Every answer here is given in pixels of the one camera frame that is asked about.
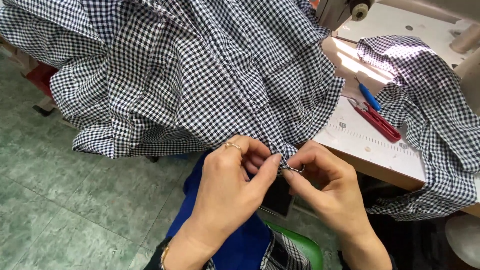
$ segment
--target gold bracelet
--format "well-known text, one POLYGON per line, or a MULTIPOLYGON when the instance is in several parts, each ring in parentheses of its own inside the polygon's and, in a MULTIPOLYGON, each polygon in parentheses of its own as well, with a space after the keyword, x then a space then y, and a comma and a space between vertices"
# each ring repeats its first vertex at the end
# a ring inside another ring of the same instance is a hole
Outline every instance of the gold bracelet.
POLYGON ((165 256, 167 256, 168 253, 168 245, 165 247, 163 250, 162 256, 160 257, 160 269, 166 270, 165 265, 163 264, 163 261, 165 260, 165 256))

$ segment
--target green chair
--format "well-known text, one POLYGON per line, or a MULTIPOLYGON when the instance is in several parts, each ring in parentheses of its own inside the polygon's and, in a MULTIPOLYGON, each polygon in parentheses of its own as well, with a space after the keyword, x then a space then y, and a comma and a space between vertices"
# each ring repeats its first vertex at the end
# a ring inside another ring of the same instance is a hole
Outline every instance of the green chair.
POLYGON ((323 255, 317 243, 301 234, 292 232, 267 221, 264 222, 265 224, 270 226, 272 230, 283 233, 286 237, 288 237, 295 244, 295 246, 308 258, 308 260, 310 260, 310 263, 312 264, 312 270, 323 269, 323 255))

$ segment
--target blue handle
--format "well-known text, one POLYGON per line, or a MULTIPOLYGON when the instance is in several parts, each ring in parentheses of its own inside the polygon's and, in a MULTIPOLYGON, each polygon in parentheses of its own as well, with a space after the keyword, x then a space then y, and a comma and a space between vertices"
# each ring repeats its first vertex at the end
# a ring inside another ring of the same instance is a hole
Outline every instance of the blue handle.
POLYGON ((376 110, 376 111, 379 111, 380 110, 380 104, 378 104, 377 100, 375 99, 375 97, 370 93, 370 91, 368 90, 368 88, 366 88, 363 84, 360 84, 359 85, 359 88, 360 88, 360 92, 363 94, 363 96, 365 97, 365 99, 367 100, 368 104, 370 104, 370 106, 376 110))

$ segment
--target red object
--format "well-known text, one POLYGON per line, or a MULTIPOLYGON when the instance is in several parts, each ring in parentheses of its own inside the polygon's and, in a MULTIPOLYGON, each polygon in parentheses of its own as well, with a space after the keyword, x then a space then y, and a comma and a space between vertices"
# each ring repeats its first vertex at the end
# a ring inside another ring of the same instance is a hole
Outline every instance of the red object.
POLYGON ((46 96, 52 97, 52 92, 50 91, 50 78, 57 73, 58 69, 38 62, 38 67, 30 71, 26 78, 32 82, 38 89, 40 89, 46 96))
POLYGON ((359 103, 355 101, 356 104, 354 104, 351 99, 349 99, 349 101, 353 105, 353 108, 389 141, 394 143, 402 138, 400 132, 378 114, 367 102, 359 103))

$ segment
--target blue fabric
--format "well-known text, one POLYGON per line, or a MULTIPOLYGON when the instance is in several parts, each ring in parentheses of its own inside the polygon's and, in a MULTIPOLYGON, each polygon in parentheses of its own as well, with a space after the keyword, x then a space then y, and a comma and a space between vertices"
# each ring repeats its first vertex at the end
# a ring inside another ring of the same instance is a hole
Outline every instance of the blue fabric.
MULTIPOLYGON (((200 157, 192 173, 185 180, 183 193, 186 197, 179 213, 168 229, 167 236, 174 236, 192 214, 200 179, 202 178, 204 160, 210 152, 207 151, 200 157)), ((227 238, 212 259, 218 270, 259 269, 269 243, 270 232, 260 217, 254 213, 227 238)))

